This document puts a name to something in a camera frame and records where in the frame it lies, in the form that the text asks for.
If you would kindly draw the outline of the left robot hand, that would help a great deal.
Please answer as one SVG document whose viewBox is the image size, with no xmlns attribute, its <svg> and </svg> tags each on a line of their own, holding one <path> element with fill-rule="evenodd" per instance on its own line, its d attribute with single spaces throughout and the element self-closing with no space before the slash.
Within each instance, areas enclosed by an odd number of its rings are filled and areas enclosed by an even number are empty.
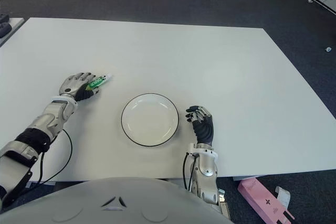
<svg viewBox="0 0 336 224">
<path fill-rule="evenodd" d="M 95 78 L 91 72 L 78 73 L 65 79 L 59 89 L 59 95 L 73 98 L 75 101 L 88 99 L 98 93 L 99 88 L 87 89 L 89 83 Z"/>
</svg>

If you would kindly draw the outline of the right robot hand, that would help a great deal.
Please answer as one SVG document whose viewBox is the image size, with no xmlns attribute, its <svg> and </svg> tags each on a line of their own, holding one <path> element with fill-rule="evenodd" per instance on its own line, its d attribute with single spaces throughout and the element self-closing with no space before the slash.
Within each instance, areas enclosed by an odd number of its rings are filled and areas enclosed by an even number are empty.
<svg viewBox="0 0 336 224">
<path fill-rule="evenodd" d="M 214 137 L 213 117 L 203 106 L 191 106 L 186 109 L 186 120 L 192 124 L 198 144 L 212 146 Z"/>
</svg>

